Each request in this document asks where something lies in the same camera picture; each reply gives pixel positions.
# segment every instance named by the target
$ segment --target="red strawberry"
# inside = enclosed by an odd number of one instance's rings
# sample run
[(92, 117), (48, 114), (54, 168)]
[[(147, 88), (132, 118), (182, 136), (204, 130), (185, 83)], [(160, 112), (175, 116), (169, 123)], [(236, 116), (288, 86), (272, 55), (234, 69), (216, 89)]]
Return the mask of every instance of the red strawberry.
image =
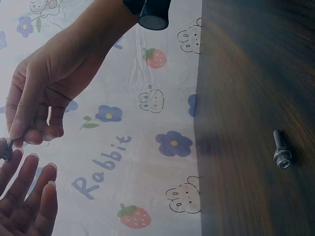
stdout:
[(166, 56), (161, 50), (155, 48), (144, 48), (143, 50), (143, 59), (146, 61), (149, 67), (158, 69), (166, 64)]
[(151, 223), (151, 217), (142, 208), (136, 206), (126, 206), (120, 204), (122, 208), (118, 212), (120, 221), (129, 228), (141, 229), (148, 226)]

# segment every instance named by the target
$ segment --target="finger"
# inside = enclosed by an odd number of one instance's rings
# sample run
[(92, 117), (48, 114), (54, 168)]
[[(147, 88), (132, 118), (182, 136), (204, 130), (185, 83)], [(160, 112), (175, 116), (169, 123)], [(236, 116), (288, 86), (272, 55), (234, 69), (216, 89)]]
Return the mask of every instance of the finger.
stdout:
[(29, 236), (51, 236), (58, 211), (56, 184), (48, 182), (44, 187), (39, 214), (36, 217)]
[(65, 112), (65, 107), (52, 107), (49, 119), (49, 125), (55, 127), (58, 130), (58, 137), (64, 135), (63, 130), (63, 116)]
[(14, 176), (22, 160), (23, 152), (19, 149), (14, 150), (12, 154), (12, 160), (10, 162), (4, 162), (0, 168), (0, 196), (5, 191), (8, 183)]
[(8, 132), (10, 132), (10, 129), (11, 129), (11, 126), (14, 121), (15, 114), (18, 108), (18, 104), (22, 96), (22, 90), (20, 87), (24, 87), (24, 85), (22, 85), (21, 80), (23, 79), (22, 78), (15, 79), (13, 77), (11, 87), (9, 90), (9, 95), (6, 101), (5, 118), (6, 118), (6, 126), (7, 126)]
[(7, 142), (6, 139), (0, 139), (0, 159), (4, 156), (6, 151)]
[(44, 103), (40, 103), (36, 111), (34, 123), (35, 123), (36, 129), (42, 134), (45, 134), (46, 129), (48, 128), (48, 124), (47, 124), (48, 113), (49, 113), (49, 107)]
[(22, 137), (34, 119), (39, 99), (48, 78), (47, 71), (42, 68), (43, 66), (38, 63), (30, 63), (27, 67), (25, 86), (10, 129), (11, 139)]
[(27, 233), (30, 230), (33, 222), (37, 217), (45, 185), (49, 181), (55, 181), (56, 178), (56, 165), (50, 163), (45, 166), (36, 182), (33, 191), (31, 192), (29, 197), (22, 203), (21, 207), (12, 216), (12, 221), (15, 223), (18, 230), (22, 233)]
[(24, 201), (28, 189), (34, 179), (36, 168), (38, 165), (38, 157), (36, 154), (29, 155), (18, 174), (18, 177), (9, 188), (4, 198), (0, 201), (1, 213), (9, 218)]
[(25, 133), (24, 141), (27, 144), (40, 145), (43, 142), (43, 136), (38, 130), (30, 129)]
[(24, 144), (24, 137), (14, 140), (14, 146), (17, 148), (22, 148)]

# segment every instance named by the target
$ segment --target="fingernail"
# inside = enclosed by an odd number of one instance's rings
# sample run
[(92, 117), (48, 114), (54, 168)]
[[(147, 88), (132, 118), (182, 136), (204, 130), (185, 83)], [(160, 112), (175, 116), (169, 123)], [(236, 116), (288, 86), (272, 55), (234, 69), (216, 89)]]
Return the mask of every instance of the fingernail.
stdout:
[(56, 166), (55, 163), (52, 163), (52, 162), (51, 162), (51, 163), (48, 163), (48, 165), (51, 165), (51, 166), (55, 167), (56, 170), (58, 170), (58, 168), (57, 168), (57, 166)]
[(22, 153), (22, 155), (24, 155), (23, 149), (21, 149), (21, 148), (15, 148), (14, 150), (19, 150), (19, 151)]
[(52, 141), (55, 138), (56, 137), (52, 136), (51, 134), (45, 134), (45, 139), (47, 139), (48, 141)]
[(36, 158), (39, 160), (39, 157), (36, 153), (31, 153), (30, 156), (36, 156)]
[(23, 123), (20, 120), (15, 119), (12, 123), (11, 129), (10, 129), (10, 139), (18, 139), (23, 135), (24, 132), (24, 126)]
[(39, 145), (38, 143), (35, 143), (34, 141), (29, 141), (28, 143), (31, 145)]
[(52, 180), (48, 181), (48, 184), (51, 184), (52, 186), (56, 187), (56, 183)]

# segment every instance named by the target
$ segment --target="wood grain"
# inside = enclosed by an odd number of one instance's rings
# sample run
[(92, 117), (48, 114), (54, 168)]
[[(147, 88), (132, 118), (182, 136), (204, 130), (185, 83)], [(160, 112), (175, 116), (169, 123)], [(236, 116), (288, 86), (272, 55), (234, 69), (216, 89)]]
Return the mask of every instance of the wood grain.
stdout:
[[(315, 236), (315, 1), (203, 0), (204, 236)], [(282, 130), (293, 164), (273, 162)]]

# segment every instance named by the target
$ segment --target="hex socket screw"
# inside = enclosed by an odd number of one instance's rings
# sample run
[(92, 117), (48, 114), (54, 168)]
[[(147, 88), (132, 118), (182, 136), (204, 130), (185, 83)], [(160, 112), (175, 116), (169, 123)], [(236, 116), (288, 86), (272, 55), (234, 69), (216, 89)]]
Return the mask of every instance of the hex socket screw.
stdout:
[(286, 169), (291, 165), (292, 154), (286, 149), (279, 130), (274, 131), (274, 139), (277, 147), (274, 154), (274, 162), (276, 162), (279, 169)]
[(12, 146), (13, 146), (13, 140), (9, 139), (8, 142), (7, 142), (7, 148), (6, 148), (6, 151), (5, 151), (5, 154), (4, 156), (2, 157), (5, 161), (11, 161), (12, 159)]

